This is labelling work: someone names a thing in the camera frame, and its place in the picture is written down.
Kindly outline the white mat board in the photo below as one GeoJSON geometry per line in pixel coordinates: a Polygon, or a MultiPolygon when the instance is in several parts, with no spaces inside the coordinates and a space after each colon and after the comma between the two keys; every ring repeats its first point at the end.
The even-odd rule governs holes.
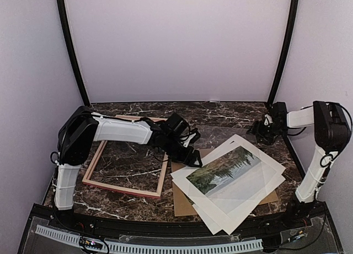
{"type": "Polygon", "coordinates": [[[231,234],[285,180],[285,167],[235,134],[202,158],[200,168],[172,173],[198,215],[231,234]]]}

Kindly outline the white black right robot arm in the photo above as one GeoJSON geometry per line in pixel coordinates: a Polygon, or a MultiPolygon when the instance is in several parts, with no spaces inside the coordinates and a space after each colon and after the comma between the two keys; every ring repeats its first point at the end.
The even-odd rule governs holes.
{"type": "Polygon", "coordinates": [[[313,159],[295,191],[296,201],[307,204],[317,199],[334,161],[351,139],[352,118],[347,115],[347,110],[337,102],[314,101],[310,106],[291,112],[284,102],[276,102],[261,120],[252,124],[247,135],[258,143],[272,145],[278,136],[288,135],[290,129],[314,128],[313,159]]]}

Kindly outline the clear acrylic sheet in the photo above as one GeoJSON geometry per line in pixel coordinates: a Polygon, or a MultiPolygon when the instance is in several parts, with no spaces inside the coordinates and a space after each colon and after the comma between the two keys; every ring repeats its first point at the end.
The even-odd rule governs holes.
{"type": "Polygon", "coordinates": [[[185,179],[198,209],[216,207],[231,214],[246,203],[256,207],[280,186],[284,167],[246,140],[237,128],[201,126],[197,148],[210,148],[203,167],[185,179]]]}

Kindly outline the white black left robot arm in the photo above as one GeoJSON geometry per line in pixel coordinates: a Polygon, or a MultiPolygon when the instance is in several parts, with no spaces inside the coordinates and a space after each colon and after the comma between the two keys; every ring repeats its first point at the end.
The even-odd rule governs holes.
{"type": "Polygon", "coordinates": [[[118,141],[147,145],[166,153],[176,163],[202,167],[201,155],[192,145],[201,137],[197,128],[173,113],[166,120],[148,117],[137,120],[104,116],[80,106],[58,132],[57,179],[54,206],[59,210],[56,220],[66,230],[78,225],[78,218],[69,210],[78,172],[86,162],[93,142],[118,141]]]}

